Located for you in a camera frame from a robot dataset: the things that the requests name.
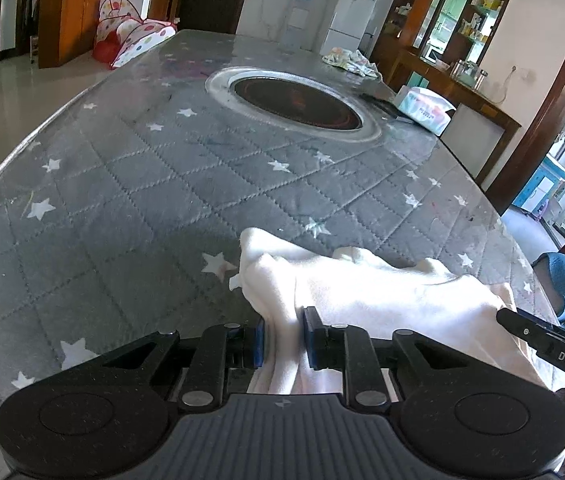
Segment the cream white garment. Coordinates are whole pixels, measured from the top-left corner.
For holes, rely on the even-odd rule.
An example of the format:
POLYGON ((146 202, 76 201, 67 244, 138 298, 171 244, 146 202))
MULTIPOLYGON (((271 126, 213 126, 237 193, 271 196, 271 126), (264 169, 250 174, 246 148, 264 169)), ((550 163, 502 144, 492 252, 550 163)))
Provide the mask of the cream white garment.
POLYGON ((394 330, 415 330, 529 382, 565 387, 564 372, 496 321, 498 310, 516 307, 506 283, 484 285, 435 259, 397 269, 357 247, 319 256, 255 228, 241 233, 240 248, 239 272, 229 286, 241 289, 265 322, 265 358, 251 393, 341 391, 340 373, 309 367, 301 320, 307 307, 328 325, 359 326, 383 339, 394 330))

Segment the blue cabinet in doorway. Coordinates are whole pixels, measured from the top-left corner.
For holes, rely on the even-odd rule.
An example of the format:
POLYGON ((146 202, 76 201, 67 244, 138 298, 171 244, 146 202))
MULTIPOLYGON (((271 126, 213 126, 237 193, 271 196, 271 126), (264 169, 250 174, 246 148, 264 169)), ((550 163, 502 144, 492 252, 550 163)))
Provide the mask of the blue cabinet in doorway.
POLYGON ((546 155, 511 206, 540 220, 549 201, 563 184, 565 167, 552 155, 546 155))

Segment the grey star quilted table cover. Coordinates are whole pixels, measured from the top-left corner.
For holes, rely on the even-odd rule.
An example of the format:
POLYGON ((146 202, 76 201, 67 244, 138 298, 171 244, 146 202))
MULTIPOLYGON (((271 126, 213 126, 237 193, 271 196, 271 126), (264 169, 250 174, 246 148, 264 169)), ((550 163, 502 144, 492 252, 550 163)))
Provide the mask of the grey star quilted table cover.
POLYGON ((553 311, 479 186, 429 132, 364 100, 360 78, 266 42, 181 32, 77 96, 0 165, 0 402, 63 364, 159 327, 248 317, 218 277, 256 226, 328 255, 427 257, 519 307, 553 311), (361 116, 312 136, 209 95, 224 68, 325 84, 361 116))

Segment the round induction cooktop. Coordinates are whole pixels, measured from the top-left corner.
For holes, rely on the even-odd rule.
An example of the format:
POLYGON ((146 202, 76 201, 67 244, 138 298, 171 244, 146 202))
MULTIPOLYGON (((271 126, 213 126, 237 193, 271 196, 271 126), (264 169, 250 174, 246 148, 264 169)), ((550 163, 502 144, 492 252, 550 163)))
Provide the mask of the round induction cooktop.
POLYGON ((363 143, 383 134, 361 100, 296 74, 227 67, 209 76, 205 91, 218 104, 251 120, 298 129, 315 138, 363 143))

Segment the tissue pack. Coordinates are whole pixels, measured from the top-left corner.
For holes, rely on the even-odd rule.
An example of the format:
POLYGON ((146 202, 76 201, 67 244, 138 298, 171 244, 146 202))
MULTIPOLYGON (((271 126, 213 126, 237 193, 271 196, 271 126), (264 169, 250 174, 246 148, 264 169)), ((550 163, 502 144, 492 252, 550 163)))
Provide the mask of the tissue pack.
POLYGON ((393 99, 394 106, 416 124, 436 136, 450 125, 456 107, 428 88, 403 86, 393 99))

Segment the glass jars on table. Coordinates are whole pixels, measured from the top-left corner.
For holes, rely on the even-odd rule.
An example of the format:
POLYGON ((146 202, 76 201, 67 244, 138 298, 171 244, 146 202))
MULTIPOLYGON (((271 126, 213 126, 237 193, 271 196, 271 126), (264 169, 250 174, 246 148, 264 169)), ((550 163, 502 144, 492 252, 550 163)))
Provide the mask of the glass jars on table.
POLYGON ((489 76, 486 70, 473 62, 458 60, 451 69, 451 77, 465 86, 478 90, 489 76))

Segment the wooden side table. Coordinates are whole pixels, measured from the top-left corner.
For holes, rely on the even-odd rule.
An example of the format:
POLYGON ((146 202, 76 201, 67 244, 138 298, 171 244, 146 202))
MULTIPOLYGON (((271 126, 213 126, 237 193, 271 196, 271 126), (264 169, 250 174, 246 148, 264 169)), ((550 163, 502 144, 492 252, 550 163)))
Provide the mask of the wooden side table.
POLYGON ((481 96, 479 92, 462 84, 447 72, 439 70, 409 50, 398 50, 393 60, 380 61, 378 67, 386 84, 389 84, 392 79, 397 79, 400 68, 423 76, 429 81, 429 87, 447 101, 454 105, 463 104, 503 129, 501 137, 491 149, 487 160, 481 164, 476 176, 477 182, 482 184, 504 153, 505 148, 511 143, 514 134, 521 128, 519 122, 503 112, 496 104, 481 96))

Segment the crumpled patterned cloth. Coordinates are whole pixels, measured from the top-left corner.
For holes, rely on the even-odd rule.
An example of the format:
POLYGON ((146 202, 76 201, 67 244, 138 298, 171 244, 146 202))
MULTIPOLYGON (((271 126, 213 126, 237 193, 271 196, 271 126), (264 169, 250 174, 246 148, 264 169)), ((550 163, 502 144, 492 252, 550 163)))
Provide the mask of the crumpled patterned cloth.
POLYGON ((322 61, 357 76, 371 79, 381 78, 376 64, 371 63, 359 50, 351 51, 342 48, 332 48, 322 56, 322 61))

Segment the water dispenser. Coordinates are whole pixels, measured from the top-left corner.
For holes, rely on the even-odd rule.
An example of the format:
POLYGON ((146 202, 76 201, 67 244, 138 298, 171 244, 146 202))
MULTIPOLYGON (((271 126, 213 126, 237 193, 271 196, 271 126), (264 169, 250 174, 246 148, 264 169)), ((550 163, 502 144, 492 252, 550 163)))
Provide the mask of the water dispenser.
POLYGON ((291 49, 300 49, 307 36, 307 23, 313 0, 290 0, 279 42, 291 49))

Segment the white refrigerator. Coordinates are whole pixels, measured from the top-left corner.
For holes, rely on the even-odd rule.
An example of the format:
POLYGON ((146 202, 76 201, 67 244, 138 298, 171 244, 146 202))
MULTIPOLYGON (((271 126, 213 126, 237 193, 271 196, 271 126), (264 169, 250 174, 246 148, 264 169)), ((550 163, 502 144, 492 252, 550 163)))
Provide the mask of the white refrigerator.
POLYGON ((328 0, 315 50, 326 55, 334 48, 356 51, 378 0, 328 0))

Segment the right wooden display cabinet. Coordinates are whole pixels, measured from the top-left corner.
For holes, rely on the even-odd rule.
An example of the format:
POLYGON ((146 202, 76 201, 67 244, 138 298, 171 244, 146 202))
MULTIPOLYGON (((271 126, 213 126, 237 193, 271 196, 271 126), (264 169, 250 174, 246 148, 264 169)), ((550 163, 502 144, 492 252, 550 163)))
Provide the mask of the right wooden display cabinet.
POLYGON ((501 24, 509 0, 393 0, 371 62, 387 84, 407 75, 396 66, 404 53, 436 68, 459 62, 480 65, 501 24))

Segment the polka dot play tent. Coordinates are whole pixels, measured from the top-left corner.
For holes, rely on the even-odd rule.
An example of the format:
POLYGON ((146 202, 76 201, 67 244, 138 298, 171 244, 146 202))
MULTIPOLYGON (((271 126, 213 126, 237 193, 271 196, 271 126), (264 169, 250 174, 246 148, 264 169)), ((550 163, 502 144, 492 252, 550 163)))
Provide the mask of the polka dot play tent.
POLYGON ((171 22, 143 20, 130 0, 104 0, 92 57, 116 70, 175 34, 176 25, 171 22))

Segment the left wooden shelf cabinet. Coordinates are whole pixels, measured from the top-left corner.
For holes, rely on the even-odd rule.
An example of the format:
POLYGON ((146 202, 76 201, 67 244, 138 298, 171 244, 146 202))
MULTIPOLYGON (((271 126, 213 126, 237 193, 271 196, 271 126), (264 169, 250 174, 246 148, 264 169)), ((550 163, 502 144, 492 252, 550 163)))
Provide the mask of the left wooden shelf cabinet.
POLYGON ((59 67, 92 50, 100 0, 40 0, 38 67, 59 67))

